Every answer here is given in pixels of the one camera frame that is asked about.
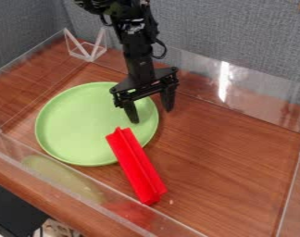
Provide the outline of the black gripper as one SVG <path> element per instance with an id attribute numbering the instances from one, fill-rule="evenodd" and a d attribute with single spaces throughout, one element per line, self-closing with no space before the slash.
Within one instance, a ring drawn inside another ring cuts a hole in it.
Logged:
<path id="1" fill-rule="evenodd" d="M 132 123 L 140 123 L 140 116 L 134 101 L 152 94 L 160 94 L 165 110 L 170 112 L 176 105 L 176 88 L 178 86 L 177 67 L 156 69 L 152 53 L 140 52 L 124 47 L 128 77 L 110 89 L 114 105 L 125 109 Z"/>

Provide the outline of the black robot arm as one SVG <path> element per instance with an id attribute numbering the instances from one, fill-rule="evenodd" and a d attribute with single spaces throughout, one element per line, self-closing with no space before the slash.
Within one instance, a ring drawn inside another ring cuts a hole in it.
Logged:
<path id="1" fill-rule="evenodd" d="M 124 47 L 128 77 L 110 88 L 114 105 L 125 110 L 132 123 L 140 122 L 134 102 L 160 94 L 165 110 L 176 104 L 177 67 L 157 69 L 153 59 L 162 59 L 168 47 L 158 39 L 158 23 L 152 14 L 150 0 L 74 0 L 88 12 L 110 26 Z"/>

